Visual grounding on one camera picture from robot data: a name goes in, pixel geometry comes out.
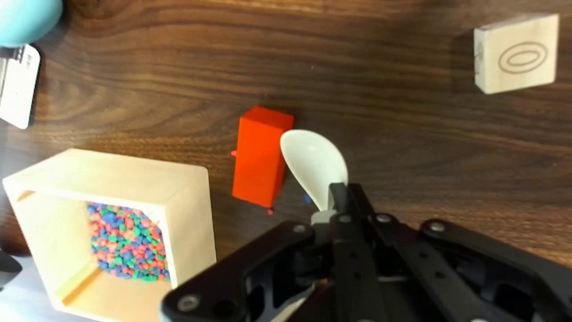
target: blue object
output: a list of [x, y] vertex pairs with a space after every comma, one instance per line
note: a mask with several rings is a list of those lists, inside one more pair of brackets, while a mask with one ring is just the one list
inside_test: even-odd
[[106, 261], [101, 259], [99, 263], [101, 263], [101, 268], [110, 270], [110, 265]]
[[312, 197], [308, 193], [305, 193], [305, 204], [312, 204]]
[[115, 215], [106, 215], [104, 220], [108, 222], [108, 225], [115, 224]]
[[62, 0], [3, 0], [0, 47], [22, 47], [47, 36], [62, 13]]

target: beige box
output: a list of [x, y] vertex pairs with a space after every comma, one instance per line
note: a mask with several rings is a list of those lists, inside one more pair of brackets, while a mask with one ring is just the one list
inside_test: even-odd
[[530, 14], [475, 30], [476, 84], [485, 93], [557, 79], [559, 14]]
[[[96, 320], [160, 320], [162, 299], [217, 261], [208, 170], [67, 150], [4, 179], [56, 309]], [[169, 281], [99, 268], [88, 202], [144, 209], [163, 231]]]

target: white paper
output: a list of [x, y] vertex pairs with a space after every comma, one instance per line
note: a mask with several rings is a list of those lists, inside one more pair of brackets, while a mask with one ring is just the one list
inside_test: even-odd
[[19, 48], [17, 59], [3, 59], [0, 66], [0, 118], [19, 129], [31, 123], [40, 52], [26, 45]]

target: cardboard box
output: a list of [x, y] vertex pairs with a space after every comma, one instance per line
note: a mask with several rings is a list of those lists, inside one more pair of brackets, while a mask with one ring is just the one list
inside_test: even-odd
[[[4, 179], [53, 306], [96, 320], [160, 320], [162, 299], [217, 261], [208, 170], [67, 150]], [[99, 268], [88, 202], [144, 209], [163, 231], [169, 281]]]

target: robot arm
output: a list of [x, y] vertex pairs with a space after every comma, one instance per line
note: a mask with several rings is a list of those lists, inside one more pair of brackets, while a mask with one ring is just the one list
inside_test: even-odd
[[571, 322], [572, 270], [444, 220], [419, 231], [333, 184], [337, 215], [285, 222], [172, 290], [174, 322]]

